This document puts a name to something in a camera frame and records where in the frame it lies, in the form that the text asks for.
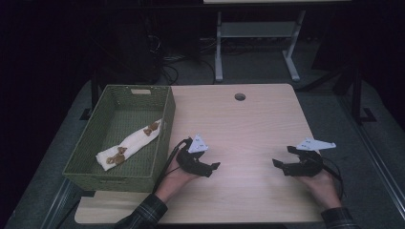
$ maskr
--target plaid sleeve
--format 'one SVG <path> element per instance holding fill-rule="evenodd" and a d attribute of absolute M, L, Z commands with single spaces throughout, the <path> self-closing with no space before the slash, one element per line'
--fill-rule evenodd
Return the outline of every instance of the plaid sleeve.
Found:
<path fill-rule="evenodd" d="M 155 228 L 166 211 L 167 206 L 159 198 L 151 194 L 130 216 L 117 222 L 114 228 Z"/>
<path fill-rule="evenodd" d="M 360 229 L 347 208 L 331 208 L 321 216 L 328 229 Z"/>

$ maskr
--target dark background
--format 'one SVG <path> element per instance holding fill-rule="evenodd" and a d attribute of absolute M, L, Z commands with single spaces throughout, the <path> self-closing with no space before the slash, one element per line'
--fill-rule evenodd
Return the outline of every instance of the dark background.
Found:
<path fill-rule="evenodd" d="M 331 14 L 327 30 L 325 23 L 316 20 L 317 16 L 325 18 L 325 12 L 309 10 L 300 38 L 325 35 L 314 64 L 318 69 L 332 71 L 355 57 L 363 78 L 377 89 L 387 109 L 405 129 L 403 8 L 400 1 L 354 3 Z M 82 10 L 83 6 L 100 6 L 98 1 L 1 0 L 0 4 L 2 227 L 85 82 L 95 73 L 109 71 L 105 75 L 117 76 L 104 75 L 103 83 L 153 83 L 159 75 L 153 69 L 159 68 L 160 60 L 150 55 L 146 34 L 159 35 L 166 44 L 198 58 L 198 37 L 215 35 L 211 28 L 215 28 L 216 14 L 184 11 L 172 17 L 161 11 L 160 17 L 145 25 L 143 19 L 148 14 L 136 11 Z M 117 24 L 128 26 L 128 22 L 137 25 L 131 27 L 134 32 L 129 35 L 138 36 L 139 42 L 134 45 L 138 52 L 127 53 L 120 48 L 128 45 L 125 36 L 114 33 Z M 151 68 L 126 69 L 95 41 L 109 47 L 124 63 L 135 59 Z"/>

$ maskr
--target gray carpet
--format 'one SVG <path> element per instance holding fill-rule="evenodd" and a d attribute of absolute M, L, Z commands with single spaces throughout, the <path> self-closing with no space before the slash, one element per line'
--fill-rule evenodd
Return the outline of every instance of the gray carpet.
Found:
<path fill-rule="evenodd" d="M 302 76 L 300 82 L 292 82 L 280 50 L 286 43 L 255 47 L 240 55 L 224 55 L 224 82 L 222 84 L 242 83 L 289 83 L 300 88 L 322 76 L 325 72 L 311 70 L 310 66 L 316 53 L 317 44 L 299 43 L 293 59 Z M 178 85 L 211 84 L 213 81 L 214 57 L 212 54 L 202 57 L 206 62 L 180 61 L 171 66 L 179 71 Z M 164 77 L 158 82 L 166 84 Z M 298 99 L 315 138 L 333 141 L 337 148 L 323 151 L 325 157 L 333 160 L 341 169 L 345 181 L 346 196 L 344 204 L 350 208 L 353 217 L 362 228 L 405 228 L 405 221 L 396 209 L 389 192 L 376 172 L 367 147 L 347 114 L 342 100 L 350 99 L 348 94 L 338 97 L 331 92 L 334 79 L 328 81 L 310 93 L 298 93 Z M 398 186 L 404 190 L 405 135 L 390 114 L 381 104 L 378 94 L 364 84 L 363 107 L 371 109 L 377 122 L 365 123 L 362 128 L 370 136 L 375 148 L 386 162 Z M 61 175 L 64 166 L 83 131 L 86 121 L 79 120 L 83 111 L 91 107 L 90 84 L 87 83 L 65 118 L 59 132 L 46 153 L 25 195 L 15 209 L 6 228 L 41 228 L 47 219 L 54 228 L 75 206 L 84 193 L 73 184 L 68 184 L 69 192 L 61 201 L 60 211 L 51 211 L 53 201 L 64 182 Z M 74 220 L 75 210 L 66 218 L 61 228 L 110 228 L 109 225 L 79 225 Z M 236 226 L 235 228 L 258 228 L 258 225 Z M 325 228 L 323 223 L 288 224 L 290 229 Z"/>

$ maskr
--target plastic basket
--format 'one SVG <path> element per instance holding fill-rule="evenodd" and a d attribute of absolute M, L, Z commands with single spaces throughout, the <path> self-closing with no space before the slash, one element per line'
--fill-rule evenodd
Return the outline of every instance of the plastic basket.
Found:
<path fill-rule="evenodd" d="M 170 87 L 107 85 L 63 175 L 86 191 L 151 192 L 167 159 L 176 103 Z M 160 134 L 122 164 L 104 171 L 96 154 L 161 119 Z"/>

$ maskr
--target wooden table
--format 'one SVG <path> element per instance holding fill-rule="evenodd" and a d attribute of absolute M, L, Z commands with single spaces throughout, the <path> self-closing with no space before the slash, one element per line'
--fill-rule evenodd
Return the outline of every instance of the wooden table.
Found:
<path fill-rule="evenodd" d="M 200 134 L 209 146 L 201 162 L 221 162 L 212 176 L 189 183 L 168 204 L 161 223 L 319 221 L 319 208 L 303 185 L 272 164 L 297 162 L 287 152 L 312 137 L 288 84 L 176 86 L 170 150 Z M 245 100 L 235 99 L 244 94 Z M 148 194 L 96 192 L 83 197 L 78 223 L 114 223 Z"/>

